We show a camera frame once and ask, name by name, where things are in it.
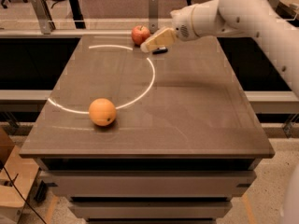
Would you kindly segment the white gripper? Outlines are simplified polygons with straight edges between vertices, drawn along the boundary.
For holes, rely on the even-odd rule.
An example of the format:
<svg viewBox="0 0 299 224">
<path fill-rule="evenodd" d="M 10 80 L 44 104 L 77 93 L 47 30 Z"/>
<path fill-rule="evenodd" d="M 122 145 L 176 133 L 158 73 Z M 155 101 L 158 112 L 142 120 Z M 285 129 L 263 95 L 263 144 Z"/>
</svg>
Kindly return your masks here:
<svg viewBox="0 0 299 224">
<path fill-rule="evenodd" d="M 195 40 L 197 35 L 192 26 L 193 6 L 173 10 L 170 15 L 172 27 L 164 27 L 146 39 L 140 48 L 148 53 L 156 49 L 170 46 L 175 43 L 177 37 L 182 41 Z"/>
</svg>

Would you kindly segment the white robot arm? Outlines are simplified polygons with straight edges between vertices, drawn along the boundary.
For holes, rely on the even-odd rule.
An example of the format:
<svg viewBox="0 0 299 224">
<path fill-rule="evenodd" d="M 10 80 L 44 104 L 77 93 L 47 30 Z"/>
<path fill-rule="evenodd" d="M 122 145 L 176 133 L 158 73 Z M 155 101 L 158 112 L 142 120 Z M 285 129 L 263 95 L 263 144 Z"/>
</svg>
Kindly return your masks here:
<svg viewBox="0 0 299 224">
<path fill-rule="evenodd" d="M 173 10 L 171 18 L 172 25 L 143 42 L 142 51 L 169 47 L 176 39 L 250 37 L 299 96 L 299 29 L 280 18 L 268 0 L 211 0 Z"/>
</svg>

